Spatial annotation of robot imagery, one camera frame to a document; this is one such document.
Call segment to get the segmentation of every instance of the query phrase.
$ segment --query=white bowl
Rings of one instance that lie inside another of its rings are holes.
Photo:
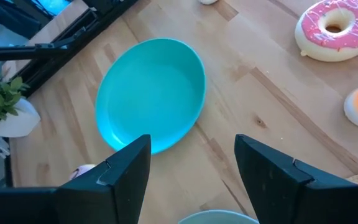
[[[178,224],[258,224],[257,220],[246,215],[225,211],[207,210],[190,215]]]

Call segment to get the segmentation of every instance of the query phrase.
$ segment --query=potted plant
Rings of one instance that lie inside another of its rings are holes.
[[[6,83],[0,76],[0,136],[26,136],[40,121],[34,107],[22,97],[26,88],[21,77]]]

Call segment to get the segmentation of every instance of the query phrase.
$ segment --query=wooden tabletop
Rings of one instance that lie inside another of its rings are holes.
[[[139,0],[30,97],[42,121],[11,140],[15,185],[60,185],[77,166],[113,153],[94,120],[99,83],[125,50],[154,37],[199,53],[208,92],[191,131],[153,156],[139,223],[175,223],[211,208],[255,218],[234,158],[237,133],[340,177],[358,174],[358,127],[342,108],[358,87],[358,57],[300,56],[295,24],[313,3]]]

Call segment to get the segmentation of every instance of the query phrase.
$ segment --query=turquoise plate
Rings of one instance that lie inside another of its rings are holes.
[[[178,142],[204,105],[206,77],[197,53],[173,39],[137,44],[111,66],[96,97],[103,139],[120,150],[142,134],[152,154]]]

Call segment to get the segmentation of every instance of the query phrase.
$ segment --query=pink frosting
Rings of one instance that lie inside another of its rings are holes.
[[[335,37],[325,30],[322,32],[317,24],[327,12],[337,8],[353,12],[356,21],[349,32]],[[315,44],[338,51],[343,47],[358,48],[358,0],[321,1],[305,12],[301,24],[306,38]]]

